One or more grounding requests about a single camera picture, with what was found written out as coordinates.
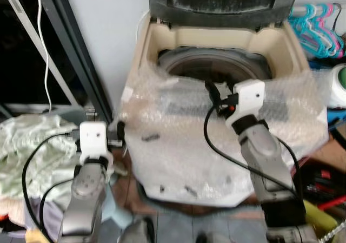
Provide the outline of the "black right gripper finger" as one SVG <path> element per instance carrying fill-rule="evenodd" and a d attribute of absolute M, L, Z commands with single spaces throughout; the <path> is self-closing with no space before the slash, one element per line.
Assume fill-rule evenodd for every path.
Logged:
<path fill-rule="evenodd" d="M 222 98 L 220 96 L 220 92 L 217 89 L 217 86 L 215 85 L 214 82 L 205 81 L 205 89 L 208 92 L 210 101 L 212 102 L 212 106 L 217 107 L 222 101 Z"/>

